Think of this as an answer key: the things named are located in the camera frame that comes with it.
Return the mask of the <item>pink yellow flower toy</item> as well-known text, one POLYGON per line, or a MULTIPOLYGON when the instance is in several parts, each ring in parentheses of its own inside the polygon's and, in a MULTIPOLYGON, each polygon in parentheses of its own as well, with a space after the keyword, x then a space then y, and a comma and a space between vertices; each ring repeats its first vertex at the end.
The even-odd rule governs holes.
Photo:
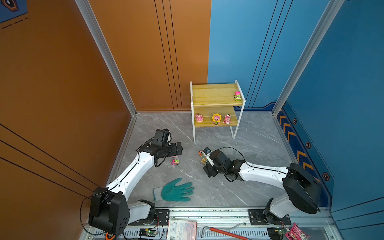
POLYGON ((219 125, 221 123, 222 116, 220 114, 213 114, 212 122, 214 125, 219 125))

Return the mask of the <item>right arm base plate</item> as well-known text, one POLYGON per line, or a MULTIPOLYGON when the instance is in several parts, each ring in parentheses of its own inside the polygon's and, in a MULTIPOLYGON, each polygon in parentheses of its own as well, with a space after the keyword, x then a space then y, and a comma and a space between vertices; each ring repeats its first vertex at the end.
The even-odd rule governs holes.
POLYGON ((261 209, 249 209, 249 220, 251 225, 259 226, 259 225, 273 225, 280 226, 283 224, 284 226, 290 226, 292 224, 291 218, 289 215, 284 216, 279 219, 271 213, 264 213, 264 210, 261 209))

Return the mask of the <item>pink green toy vehicle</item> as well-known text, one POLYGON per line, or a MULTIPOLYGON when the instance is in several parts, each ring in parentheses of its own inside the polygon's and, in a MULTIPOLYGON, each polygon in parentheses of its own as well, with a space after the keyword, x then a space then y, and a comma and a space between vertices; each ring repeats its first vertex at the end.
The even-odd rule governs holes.
POLYGON ((235 99, 235 101, 241 101, 242 100, 242 95, 239 91, 235 92, 234 99, 235 99))

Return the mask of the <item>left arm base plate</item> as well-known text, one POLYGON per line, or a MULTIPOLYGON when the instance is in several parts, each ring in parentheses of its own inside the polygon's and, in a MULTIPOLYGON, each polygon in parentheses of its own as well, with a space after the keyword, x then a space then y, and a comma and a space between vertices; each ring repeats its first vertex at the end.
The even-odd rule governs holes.
POLYGON ((155 226, 158 221, 160 225, 166 227, 170 219, 169 209, 155 209, 151 211, 146 219, 138 220, 129 224, 129 226, 155 226))

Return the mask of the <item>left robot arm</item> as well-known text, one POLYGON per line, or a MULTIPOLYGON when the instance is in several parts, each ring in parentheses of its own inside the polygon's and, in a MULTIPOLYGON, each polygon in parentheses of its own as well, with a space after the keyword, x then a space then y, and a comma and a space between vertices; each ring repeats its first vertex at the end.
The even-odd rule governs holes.
POLYGON ((129 197, 152 167, 159 167, 167 157, 181 155, 180 142, 172 143, 168 129, 158 129, 154 137, 137 149, 133 162, 105 188, 98 187, 89 197, 91 200, 88 223, 90 226, 119 236, 126 226, 143 221, 152 223, 155 219, 156 205, 153 202, 139 200, 128 204, 129 197))

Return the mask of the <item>green orange toy truck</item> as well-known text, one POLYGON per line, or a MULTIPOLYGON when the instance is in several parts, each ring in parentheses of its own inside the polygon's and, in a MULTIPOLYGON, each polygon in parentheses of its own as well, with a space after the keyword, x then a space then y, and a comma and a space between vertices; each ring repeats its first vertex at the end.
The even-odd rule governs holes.
POLYGON ((208 164, 208 160, 206 158, 203 158, 201 163, 205 166, 208 164))

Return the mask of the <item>pink strawberry bear toy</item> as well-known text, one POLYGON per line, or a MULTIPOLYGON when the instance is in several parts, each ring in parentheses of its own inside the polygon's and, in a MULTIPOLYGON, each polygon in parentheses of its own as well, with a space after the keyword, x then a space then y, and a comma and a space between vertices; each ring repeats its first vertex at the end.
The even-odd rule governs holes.
POLYGON ((230 114, 227 114, 224 119, 223 119, 223 123, 225 123, 226 125, 229 125, 231 123, 231 115, 230 114))

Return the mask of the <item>yellow wooden two-tier shelf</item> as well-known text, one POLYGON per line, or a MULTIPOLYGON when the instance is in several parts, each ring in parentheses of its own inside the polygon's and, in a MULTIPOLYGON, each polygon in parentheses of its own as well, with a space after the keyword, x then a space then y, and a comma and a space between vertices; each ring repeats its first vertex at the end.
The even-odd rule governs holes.
POLYGON ((193 140, 196 140, 196 128, 230 127, 232 138, 235 139, 245 108, 246 98, 242 92, 239 82, 236 80, 231 84, 193 84, 190 83, 191 110, 193 140), (235 92, 242 95, 241 101, 235 101, 235 92), (197 123, 195 114, 204 116, 202 123, 197 123), (221 123, 214 125, 213 114, 222 116, 221 123), (223 123, 224 117, 230 114, 232 119, 229 125, 223 123))

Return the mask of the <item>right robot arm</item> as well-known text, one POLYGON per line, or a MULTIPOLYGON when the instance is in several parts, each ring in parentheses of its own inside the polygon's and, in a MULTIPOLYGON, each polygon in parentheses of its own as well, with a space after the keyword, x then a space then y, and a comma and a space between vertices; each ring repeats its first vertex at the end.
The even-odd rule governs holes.
POLYGON ((253 181, 275 186, 284 194, 269 199, 265 209, 249 210, 253 225, 290 225, 290 214, 301 211, 314 215, 320 211, 322 186, 299 164, 270 167, 248 163, 245 159, 232 161, 220 149, 199 152, 204 171, 209 178, 224 175, 229 182, 253 181))

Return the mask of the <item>pink bear toy yellow base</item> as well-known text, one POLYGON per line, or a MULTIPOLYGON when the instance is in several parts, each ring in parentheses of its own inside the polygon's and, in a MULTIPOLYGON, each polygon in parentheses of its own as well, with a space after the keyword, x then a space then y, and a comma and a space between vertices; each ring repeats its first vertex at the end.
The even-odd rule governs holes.
POLYGON ((201 114, 195 114, 195 120, 197 123, 202 123, 204 121, 204 116, 201 114))

